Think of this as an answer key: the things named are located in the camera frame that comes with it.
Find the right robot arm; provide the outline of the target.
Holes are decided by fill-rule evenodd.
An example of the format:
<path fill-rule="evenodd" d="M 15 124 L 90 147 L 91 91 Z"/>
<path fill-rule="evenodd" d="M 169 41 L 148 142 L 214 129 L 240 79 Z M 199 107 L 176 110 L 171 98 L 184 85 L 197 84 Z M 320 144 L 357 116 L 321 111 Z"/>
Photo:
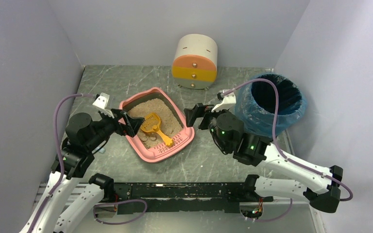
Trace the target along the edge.
<path fill-rule="evenodd" d="M 198 128 L 209 130 L 222 154 L 230 154 L 244 165 L 265 167 L 287 177 L 282 180 L 248 175 L 242 191 L 245 201 L 283 197 L 307 202 L 325 213 L 336 212 L 341 202 L 341 167 L 317 166 L 297 158 L 277 148 L 269 139 L 245 132 L 243 122 L 228 110 L 213 112 L 213 108 L 197 103 L 184 109 L 186 125 L 192 127 L 201 118 Z"/>

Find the yellow litter scoop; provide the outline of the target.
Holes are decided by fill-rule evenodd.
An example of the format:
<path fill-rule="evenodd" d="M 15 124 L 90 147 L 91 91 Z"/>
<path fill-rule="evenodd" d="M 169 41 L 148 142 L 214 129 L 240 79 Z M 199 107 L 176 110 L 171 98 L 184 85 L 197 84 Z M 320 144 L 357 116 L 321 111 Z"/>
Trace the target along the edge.
<path fill-rule="evenodd" d="M 164 134 L 161 130 L 161 119 L 157 113 L 150 113 L 145 116 L 144 122 L 141 125 L 141 130 L 145 133 L 156 133 L 163 140 L 167 147 L 173 146 L 173 139 Z"/>

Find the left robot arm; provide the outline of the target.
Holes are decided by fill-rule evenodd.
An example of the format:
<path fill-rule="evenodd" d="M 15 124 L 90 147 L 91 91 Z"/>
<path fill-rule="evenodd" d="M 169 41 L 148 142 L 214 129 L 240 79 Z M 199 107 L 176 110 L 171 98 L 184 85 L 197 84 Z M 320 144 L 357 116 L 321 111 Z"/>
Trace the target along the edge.
<path fill-rule="evenodd" d="M 113 134 L 136 136 L 142 123 L 144 118 L 130 117 L 121 109 L 113 109 L 111 116 L 101 114 L 100 121 L 94 121 L 88 113 L 73 115 L 46 189 L 21 232 L 67 233 L 94 207 L 105 206 L 109 211 L 117 208 L 114 180 L 99 173 L 90 177 L 86 189 L 68 208 L 64 206 L 94 161 L 96 148 L 105 145 Z"/>

